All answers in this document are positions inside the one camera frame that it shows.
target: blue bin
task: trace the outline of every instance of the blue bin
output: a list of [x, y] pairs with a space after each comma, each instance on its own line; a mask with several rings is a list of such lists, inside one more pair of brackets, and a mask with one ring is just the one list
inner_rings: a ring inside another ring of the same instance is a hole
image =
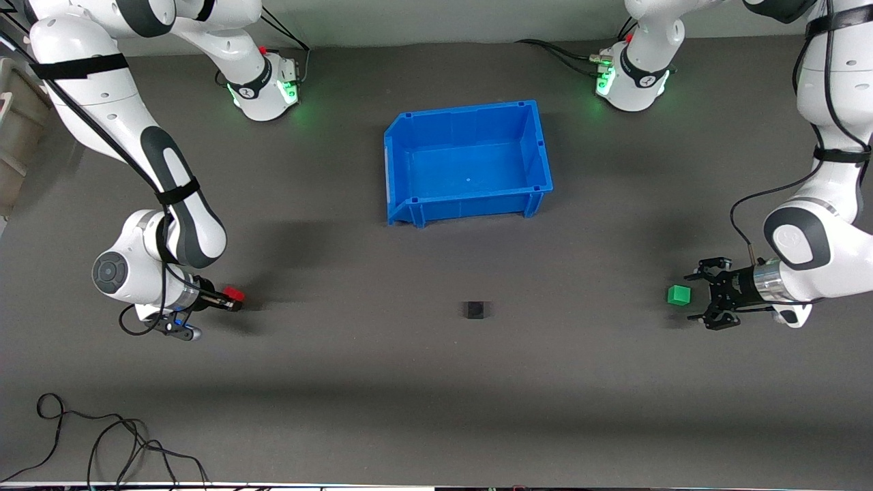
[[388, 224], [524, 213], [552, 190], [534, 100], [401, 114], [385, 132]]

